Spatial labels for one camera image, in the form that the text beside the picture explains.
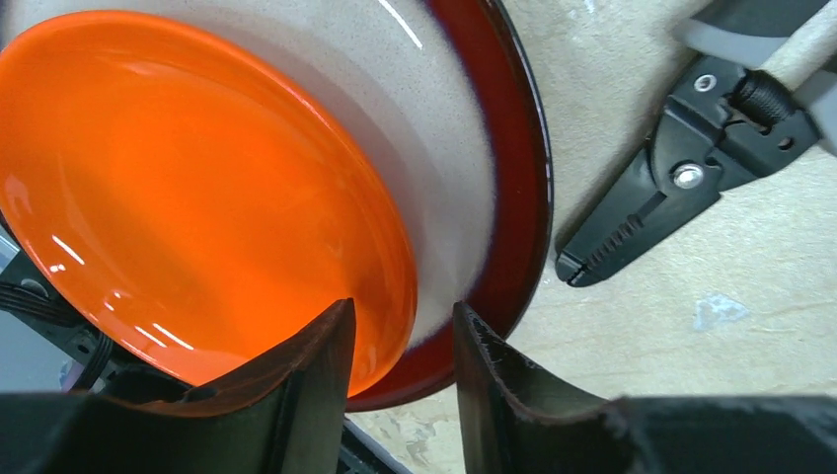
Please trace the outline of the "black pliers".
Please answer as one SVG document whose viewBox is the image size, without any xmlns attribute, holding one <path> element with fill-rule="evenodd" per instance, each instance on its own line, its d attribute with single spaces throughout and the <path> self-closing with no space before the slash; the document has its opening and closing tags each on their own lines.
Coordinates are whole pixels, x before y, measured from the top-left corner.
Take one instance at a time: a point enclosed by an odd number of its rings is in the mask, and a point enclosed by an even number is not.
<svg viewBox="0 0 837 474">
<path fill-rule="evenodd" d="M 836 150 L 836 61 L 795 90 L 763 69 L 822 8 L 819 1 L 714 1 L 674 29 L 695 59 L 657 121 L 556 260 L 586 287 L 612 277 L 723 192 L 771 176 L 819 145 Z"/>
</svg>

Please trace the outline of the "orange plate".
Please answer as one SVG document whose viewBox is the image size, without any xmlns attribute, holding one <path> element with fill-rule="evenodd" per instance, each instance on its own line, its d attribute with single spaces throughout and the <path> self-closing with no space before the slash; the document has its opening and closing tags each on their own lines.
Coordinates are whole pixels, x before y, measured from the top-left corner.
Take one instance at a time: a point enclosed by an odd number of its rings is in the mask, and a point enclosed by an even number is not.
<svg viewBox="0 0 837 474">
<path fill-rule="evenodd" d="M 162 17 L 67 14 L 3 48 L 1 211 L 84 317 L 192 385 L 349 298 L 356 395 L 414 326 L 410 239 L 352 137 L 265 62 Z"/>
</svg>

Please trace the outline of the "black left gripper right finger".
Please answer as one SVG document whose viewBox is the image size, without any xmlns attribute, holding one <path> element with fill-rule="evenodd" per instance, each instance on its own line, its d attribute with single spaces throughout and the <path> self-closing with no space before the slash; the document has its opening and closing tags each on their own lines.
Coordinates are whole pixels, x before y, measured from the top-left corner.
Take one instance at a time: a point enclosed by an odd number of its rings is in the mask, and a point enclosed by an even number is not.
<svg viewBox="0 0 837 474">
<path fill-rule="evenodd" d="M 832 473 L 828 396 L 604 399 L 453 309 L 457 399 L 470 473 Z"/>
</svg>

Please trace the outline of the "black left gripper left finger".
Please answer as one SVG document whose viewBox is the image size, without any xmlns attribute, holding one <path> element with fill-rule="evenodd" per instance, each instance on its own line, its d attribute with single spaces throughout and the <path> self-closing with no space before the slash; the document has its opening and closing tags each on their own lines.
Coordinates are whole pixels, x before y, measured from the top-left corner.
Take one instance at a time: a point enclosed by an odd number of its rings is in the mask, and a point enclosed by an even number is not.
<svg viewBox="0 0 837 474">
<path fill-rule="evenodd" d="M 177 402 L 5 394 L 5 473 L 332 473 L 354 349 L 353 302 Z"/>
</svg>

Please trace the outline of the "dark red clear plate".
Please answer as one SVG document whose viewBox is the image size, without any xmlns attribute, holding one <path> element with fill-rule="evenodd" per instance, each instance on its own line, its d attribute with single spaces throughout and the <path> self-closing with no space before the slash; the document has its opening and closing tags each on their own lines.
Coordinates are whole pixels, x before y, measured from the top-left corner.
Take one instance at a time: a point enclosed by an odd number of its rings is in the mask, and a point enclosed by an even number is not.
<svg viewBox="0 0 837 474">
<path fill-rule="evenodd" d="M 353 412 L 453 381 L 451 310 L 497 333 L 521 319 L 544 268 L 552 157 L 541 100 L 498 1 L 5 1 L 1 41 L 87 10 L 176 19 L 245 48 L 351 133 L 390 189 L 418 266 L 407 351 Z"/>
</svg>

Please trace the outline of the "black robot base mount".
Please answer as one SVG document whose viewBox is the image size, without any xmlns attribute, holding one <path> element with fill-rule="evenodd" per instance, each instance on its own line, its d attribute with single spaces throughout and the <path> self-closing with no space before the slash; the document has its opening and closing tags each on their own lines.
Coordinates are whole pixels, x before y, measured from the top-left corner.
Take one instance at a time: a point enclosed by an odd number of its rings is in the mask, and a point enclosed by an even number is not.
<svg viewBox="0 0 837 474">
<path fill-rule="evenodd" d="M 199 387 L 189 387 L 119 349 L 71 307 L 8 234 L 1 237 L 1 308 L 79 363 L 68 372 L 59 394 L 105 395 L 145 404 L 177 402 Z M 343 415 L 339 464 L 332 473 L 401 471 L 382 446 Z"/>
</svg>

